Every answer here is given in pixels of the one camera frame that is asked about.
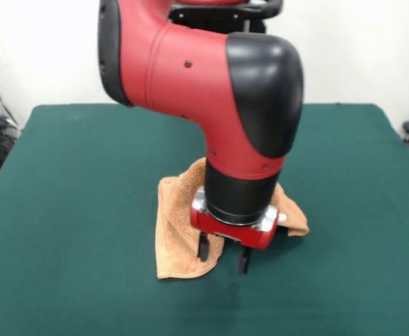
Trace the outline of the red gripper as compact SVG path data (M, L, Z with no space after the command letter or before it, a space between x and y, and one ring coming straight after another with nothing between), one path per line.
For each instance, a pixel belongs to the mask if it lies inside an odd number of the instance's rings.
M190 221L194 228L200 231L198 241L198 258L202 263L209 259L208 235L217 235L239 242L243 245L237 260L239 274L247 274L251 260L252 249L266 249L272 241L277 229L279 212L275 206L268 206L261 219L252 225L230 225L213 218L201 206L190 209Z

